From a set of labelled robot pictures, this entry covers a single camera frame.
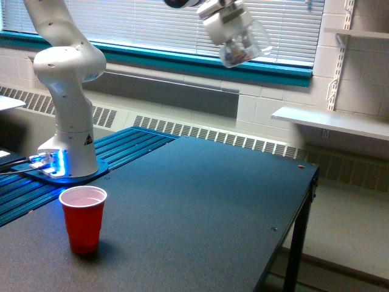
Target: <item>window blinds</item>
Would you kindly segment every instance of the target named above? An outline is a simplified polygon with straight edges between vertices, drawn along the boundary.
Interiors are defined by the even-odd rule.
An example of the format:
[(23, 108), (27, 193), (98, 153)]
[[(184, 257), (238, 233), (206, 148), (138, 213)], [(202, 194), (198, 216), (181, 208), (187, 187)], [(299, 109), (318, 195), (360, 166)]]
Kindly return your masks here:
[[(92, 41), (218, 56), (196, 14), (197, 7), (172, 9), (163, 0), (66, 0), (74, 21)], [(313, 66), (324, 0), (246, 0), (273, 45), (257, 58), (277, 64)], [(2, 0), (3, 29), (36, 33), (22, 0)]]

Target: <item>red plastic cup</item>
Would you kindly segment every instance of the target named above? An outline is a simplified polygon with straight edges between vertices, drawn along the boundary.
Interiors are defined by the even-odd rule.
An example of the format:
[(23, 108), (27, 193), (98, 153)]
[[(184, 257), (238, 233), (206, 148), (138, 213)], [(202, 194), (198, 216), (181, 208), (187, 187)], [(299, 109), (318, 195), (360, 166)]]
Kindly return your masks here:
[(106, 197), (105, 190), (92, 186), (72, 187), (60, 195), (73, 252), (89, 254), (97, 250)]

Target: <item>wall shelf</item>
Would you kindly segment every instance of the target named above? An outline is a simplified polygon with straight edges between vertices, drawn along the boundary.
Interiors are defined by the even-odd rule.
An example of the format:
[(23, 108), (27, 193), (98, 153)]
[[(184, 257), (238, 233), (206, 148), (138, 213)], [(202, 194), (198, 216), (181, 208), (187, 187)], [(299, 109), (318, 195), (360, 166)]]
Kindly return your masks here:
[(0, 96), (0, 111), (8, 110), (10, 108), (18, 108), (19, 106), (24, 105), (26, 104), (20, 100)]
[(324, 29), (325, 32), (336, 33), (338, 35), (349, 35), (356, 38), (374, 38), (379, 40), (389, 40), (389, 33), (369, 32), (366, 30), (353, 29)]
[(311, 106), (284, 106), (273, 119), (389, 141), (389, 120), (328, 111)]

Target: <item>teal window frame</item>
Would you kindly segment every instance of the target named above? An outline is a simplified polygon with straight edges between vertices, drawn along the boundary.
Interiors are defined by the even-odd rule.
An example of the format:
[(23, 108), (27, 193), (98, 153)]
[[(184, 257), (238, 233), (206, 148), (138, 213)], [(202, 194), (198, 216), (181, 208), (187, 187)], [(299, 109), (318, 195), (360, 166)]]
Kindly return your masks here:
[[(283, 66), (259, 62), (246, 62), (235, 68), (225, 68), (217, 58), (179, 54), (161, 50), (142, 49), (92, 42), (108, 61), (118, 61), (130, 66), (147, 66), (156, 70), (196, 74), (209, 78), (222, 78), (237, 82), (265, 82), (283, 85), (309, 87), (312, 68)], [(47, 49), (50, 44), (41, 36), (0, 32), (0, 46), (22, 47), (26, 49)]]

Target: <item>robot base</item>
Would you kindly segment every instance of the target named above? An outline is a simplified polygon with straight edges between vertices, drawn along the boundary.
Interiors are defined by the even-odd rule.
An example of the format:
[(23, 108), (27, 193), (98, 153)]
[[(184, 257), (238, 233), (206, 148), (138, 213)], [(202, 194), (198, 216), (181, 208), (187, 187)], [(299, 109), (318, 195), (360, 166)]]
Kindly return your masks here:
[[(105, 162), (102, 159), (98, 159), (97, 164), (98, 164), (97, 172), (95, 172), (92, 175), (82, 176), (80, 178), (51, 178), (47, 175), (44, 175), (39, 170), (33, 170), (31, 172), (26, 172), (26, 173), (24, 173), (24, 175), (31, 177), (31, 178), (36, 178), (36, 179), (45, 181), (49, 184), (59, 184), (62, 186), (79, 186), (79, 185), (87, 184), (91, 181), (94, 181), (95, 179), (97, 179), (97, 178), (99, 178), (99, 177), (101, 177), (109, 172), (107, 162)], [(28, 169), (31, 169), (31, 167), (27, 163), (12, 167), (13, 171), (28, 170)]]

